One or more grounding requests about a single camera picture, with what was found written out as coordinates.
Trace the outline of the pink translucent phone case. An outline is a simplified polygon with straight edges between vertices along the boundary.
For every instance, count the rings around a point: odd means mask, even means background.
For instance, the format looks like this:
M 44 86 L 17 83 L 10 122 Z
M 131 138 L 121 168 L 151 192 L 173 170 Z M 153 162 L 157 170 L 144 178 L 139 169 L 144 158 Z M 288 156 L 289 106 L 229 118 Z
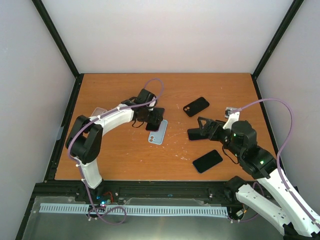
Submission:
M 95 110 L 92 112 L 91 117 L 100 116 L 102 114 L 105 114 L 107 112 L 106 109 L 101 107 L 96 107 Z

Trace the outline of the light blue phone case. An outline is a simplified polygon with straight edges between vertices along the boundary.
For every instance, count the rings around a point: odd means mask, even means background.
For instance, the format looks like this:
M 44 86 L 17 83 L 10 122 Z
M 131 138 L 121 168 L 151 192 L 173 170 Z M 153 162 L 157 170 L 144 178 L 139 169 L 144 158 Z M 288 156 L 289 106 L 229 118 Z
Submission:
M 158 131 L 151 131 L 148 136 L 148 142 L 155 145 L 161 145 L 164 141 L 168 121 L 163 120 L 159 126 Z

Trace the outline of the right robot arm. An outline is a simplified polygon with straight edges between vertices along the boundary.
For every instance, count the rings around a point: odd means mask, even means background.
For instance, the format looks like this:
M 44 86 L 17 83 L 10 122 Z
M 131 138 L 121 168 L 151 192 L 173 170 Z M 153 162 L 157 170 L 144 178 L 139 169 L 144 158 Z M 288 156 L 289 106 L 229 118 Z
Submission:
M 200 134 L 220 142 L 230 151 L 241 168 L 262 185 L 276 203 L 258 193 L 239 176 L 226 183 L 226 197 L 231 202 L 240 202 L 253 209 L 285 240 L 318 240 L 320 216 L 301 198 L 283 175 L 283 170 L 277 168 L 273 155 L 258 146 L 257 132 L 252 125 L 246 120 L 239 120 L 238 115 L 232 114 L 227 122 L 199 117 Z

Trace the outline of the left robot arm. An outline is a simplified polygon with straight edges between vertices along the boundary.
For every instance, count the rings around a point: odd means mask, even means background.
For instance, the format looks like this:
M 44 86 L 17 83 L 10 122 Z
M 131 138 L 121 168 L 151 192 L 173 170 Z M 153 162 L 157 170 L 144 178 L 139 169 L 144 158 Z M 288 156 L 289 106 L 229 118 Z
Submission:
M 92 201 L 99 201 L 104 195 L 104 188 L 100 186 L 103 178 L 98 168 L 103 136 L 130 122 L 160 124 L 163 116 L 156 108 L 157 101 L 155 94 L 143 88 L 138 96 L 122 101 L 109 111 L 76 118 L 65 147 L 68 157 L 80 168 L 81 180 L 88 186 L 86 195 Z

